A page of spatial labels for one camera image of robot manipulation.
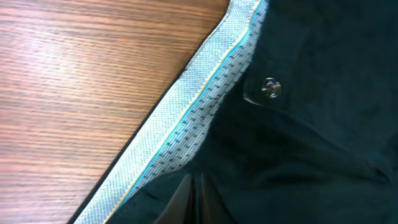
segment silver button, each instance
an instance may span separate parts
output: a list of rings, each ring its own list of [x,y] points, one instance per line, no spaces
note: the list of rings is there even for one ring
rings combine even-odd
[[[280,95],[281,85],[275,78],[266,78],[261,86],[261,91],[269,98]]]

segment gray woven fabric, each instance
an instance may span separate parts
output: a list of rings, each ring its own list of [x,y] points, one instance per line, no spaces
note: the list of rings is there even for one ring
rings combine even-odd
[[[105,223],[140,187],[184,166],[195,155],[221,100],[251,61],[266,9],[265,0],[230,1],[224,18],[75,223]]]

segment brown wooden background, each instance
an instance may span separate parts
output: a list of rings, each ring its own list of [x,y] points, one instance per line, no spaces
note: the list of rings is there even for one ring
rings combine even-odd
[[[227,0],[1,0],[0,223],[66,223]]]

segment blue stripe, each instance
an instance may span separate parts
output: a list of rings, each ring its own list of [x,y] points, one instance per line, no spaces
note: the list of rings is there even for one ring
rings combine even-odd
[[[256,18],[256,13],[257,10],[260,8],[260,6],[262,5],[264,0],[261,0],[261,2],[259,3],[259,5],[257,6],[256,10],[253,12],[251,21],[250,21],[250,25],[248,28],[248,31],[245,33],[244,37],[238,42],[238,44],[235,45],[235,47],[232,48],[232,50],[227,54],[227,56],[224,58],[224,60],[221,62],[220,66],[217,68],[216,72],[213,74],[213,76],[210,78],[210,80],[208,81],[208,83],[206,84],[206,86],[204,87],[204,89],[202,90],[202,92],[200,93],[199,97],[191,104],[191,106],[189,107],[189,109],[185,112],[185,114],[182,116],[181,120],[177,123],[177,125],[174,127],[174,129],[172,130],[172,132],[169,134],[169,136],[167,136],[167,139],[163,142],[163,145],[159,148],[159,150],[156,152],[156,154],[153,156],[153,158],[150,160],[149,164],[147,165],[147,167],[144,169],[144,171],[141,173],[141,175],[138,177],[136,183],[132,186],[132,188],[129,190],[129,193],[127,194],[127,196],[123,199],[122,203],[120,203],[119,207],[122,206],[124,203],[126,203],[126,200],[130,197],[130,195],[132,194],[132,192],[134,191],[134,189],[136,188],[137,184],[141,181],[142,177],[144,176],[144,174],[148,171],[148,168],[150,167],[150,165],[152,165],[152,163],[154,162],[155,158],[158,156],[159,152],[162,150],[162,148],[165,146],[165,144],[168,142],[170,136],[175,132],[175,130],[180,126],[181,121],[183,121],[185,119],[185,117],[187,116],[187,114],[190,112],[190,110],[198,103],[198,100],[202,97],[203,93],[205,92],[205,90],[208,88],[208,85],[211,83],[211,81],[214,79],[214,77],[218,74],[218,72],[220,72],[223,64],[225,63],[226,59],[241,45],[242,42],[244,42],[246,40],[246,38],[248,37],[248,34],[251,31],[252,28],[252,24],[254,23],[254,19]]]

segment black fabric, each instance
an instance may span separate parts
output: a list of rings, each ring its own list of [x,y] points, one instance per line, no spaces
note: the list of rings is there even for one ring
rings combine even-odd
[[[398,223],[397,98],[398,2],[271,1],[196,156],[108,223],[153,223],[187,173],[208,174],[237,223]]]

